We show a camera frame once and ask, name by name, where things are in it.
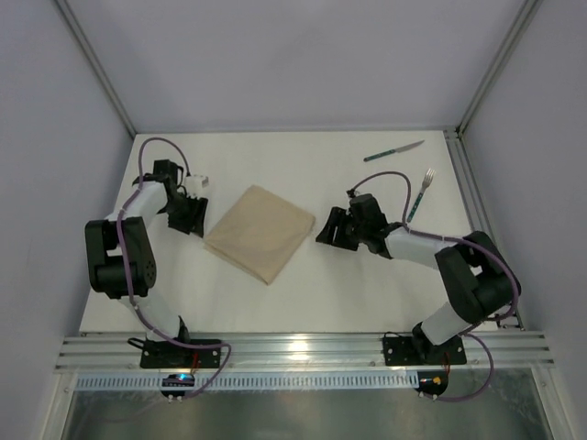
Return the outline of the beige cloth napkin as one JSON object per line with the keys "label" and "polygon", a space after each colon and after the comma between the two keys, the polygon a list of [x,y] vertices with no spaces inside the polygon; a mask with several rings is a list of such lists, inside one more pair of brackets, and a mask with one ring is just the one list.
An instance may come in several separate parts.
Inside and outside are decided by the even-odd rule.
{"label": "beige cloth napkin", "polygon": [[306,210],[252,185],[205,236],[205,248],[270,285],[315,222]]}

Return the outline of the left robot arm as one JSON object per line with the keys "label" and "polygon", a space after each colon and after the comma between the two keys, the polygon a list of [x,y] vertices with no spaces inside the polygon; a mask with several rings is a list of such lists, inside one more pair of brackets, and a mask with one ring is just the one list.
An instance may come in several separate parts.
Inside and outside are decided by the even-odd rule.
{"label": "left robot arm", "polygon": [[88,274],[94,292],[126,306],[149,337],[188,345],[190,334],[179,313],[155,290],[157,265],[148,228],[157,215],[170,229],[204,235],[208,200],[187,191],[187,170],[168,159],[133,181],[134,192],[105,219],[84,227]]}

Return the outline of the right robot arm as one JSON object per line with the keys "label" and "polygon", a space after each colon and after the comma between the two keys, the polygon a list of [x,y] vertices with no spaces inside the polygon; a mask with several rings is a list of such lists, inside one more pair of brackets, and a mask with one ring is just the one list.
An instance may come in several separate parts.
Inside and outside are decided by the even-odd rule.
{"label": "right robot arm", "polygon": [[316,242],[355,251],[364,245],[384,259],[400,259],[436,270],[446,302],[415,325],[409,336],[384,343],[388,365],[434,365],[465,362],[461,336],[491,314],[513,304],[521,285],[489,238],[474,231],[463,238],[418,233],[400,222],[390,223],[369,193],[350,199],[349,207],[333,207]]}

